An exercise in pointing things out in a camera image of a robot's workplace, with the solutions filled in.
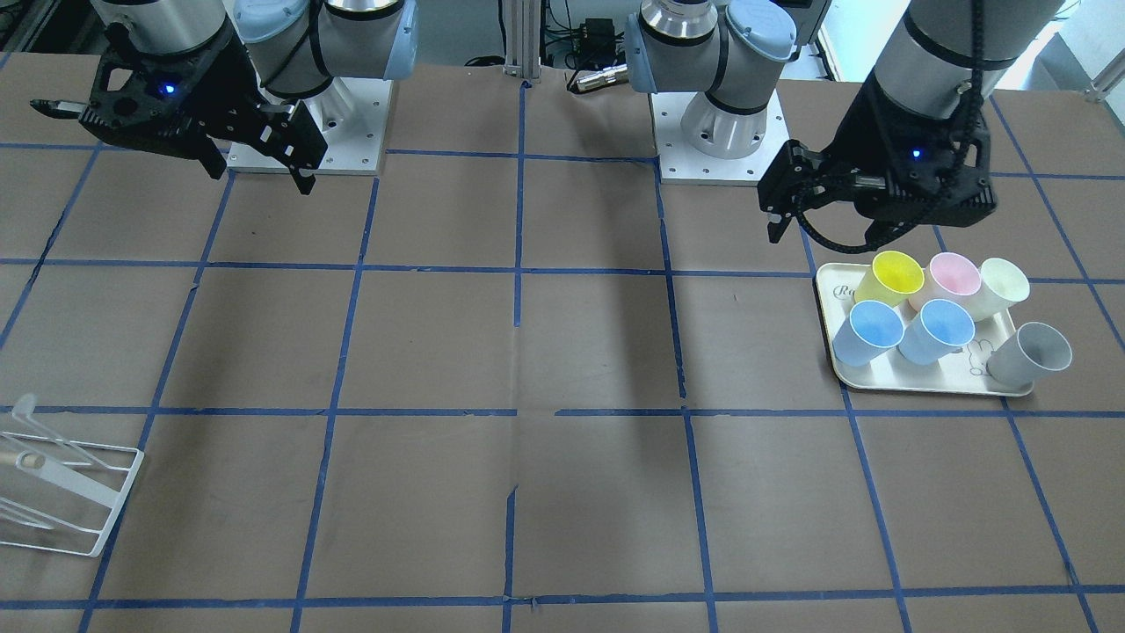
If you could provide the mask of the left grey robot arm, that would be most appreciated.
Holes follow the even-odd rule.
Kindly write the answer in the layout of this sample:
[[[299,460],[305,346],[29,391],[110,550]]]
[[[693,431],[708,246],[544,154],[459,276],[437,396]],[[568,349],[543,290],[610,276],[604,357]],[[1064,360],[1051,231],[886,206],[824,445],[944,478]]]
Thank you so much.
[[[1058,13],[1058,1],[911,1],[826,148],[782,144],[757,186],[767,234],[796,221],[846,255],[920,225],[973,227],[994,212],[982,107]],[[690,93],[680,128],[718,159],[758,150],[798,25],[773,1],[642,1],[624,29],[641,93]]]

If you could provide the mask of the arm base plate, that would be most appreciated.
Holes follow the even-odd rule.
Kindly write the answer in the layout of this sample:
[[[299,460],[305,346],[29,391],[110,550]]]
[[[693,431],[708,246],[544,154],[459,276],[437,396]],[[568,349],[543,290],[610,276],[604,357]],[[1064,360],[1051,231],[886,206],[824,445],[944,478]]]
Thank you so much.
[[[658,150],[663,183],[680,186],[749,186],[759,183],[784,142],[790,139],[780,94],[771,96],[768,121],[759,144],[745,157],[716,157],[690,143],[680,119],[686,112],[691,93],[650,94],[652,133]]]
[[[302,100],[327,143],[317,177],[378,175],[395,88],[389,80],[335,76],[325,92]]]

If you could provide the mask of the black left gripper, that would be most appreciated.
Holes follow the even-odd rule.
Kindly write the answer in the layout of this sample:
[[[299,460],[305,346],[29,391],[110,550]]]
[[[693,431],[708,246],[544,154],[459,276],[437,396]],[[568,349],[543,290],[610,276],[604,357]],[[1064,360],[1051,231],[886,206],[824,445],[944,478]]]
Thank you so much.
[[[806,212],[837,201],[881,223],[911,221],[933,198],[940,204],[925,224],[968,228],[986,219],[998,200],[990,132],[972,96],[960,97],[950,119],[936,120],[908,111],[878,83],[862,84],[829,153],[791,139],[766,169],[757,197],[770,242],[778,244],[796,221],[810,239],[828,244]]]

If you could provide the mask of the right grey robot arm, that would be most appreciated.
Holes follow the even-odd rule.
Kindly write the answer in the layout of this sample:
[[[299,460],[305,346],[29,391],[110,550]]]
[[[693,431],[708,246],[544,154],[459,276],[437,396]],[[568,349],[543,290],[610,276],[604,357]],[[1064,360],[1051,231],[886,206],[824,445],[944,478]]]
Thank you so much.
[[[278,162],[302,195],[352,112],[345,79],[403,80],[414,1],[96,1],[108,48],[86,103],[32,100],[112,147],[228,169],[217,141]]]

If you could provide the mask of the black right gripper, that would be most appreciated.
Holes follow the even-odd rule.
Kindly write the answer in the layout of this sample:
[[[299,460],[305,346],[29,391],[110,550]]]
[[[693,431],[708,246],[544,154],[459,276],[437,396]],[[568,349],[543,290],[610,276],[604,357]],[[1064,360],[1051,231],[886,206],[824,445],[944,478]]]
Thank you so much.
[[[248,145],[285,168],[310,195],[327,152],[320,125],[302,101],[266,103],[256,72],[235,35],[215,35],[180,54],[145,54],[129,35],[112,35],[100,57],[89,103],[32,99],[52,120],[79,120],[112,147],[224,164],[214,142]]]

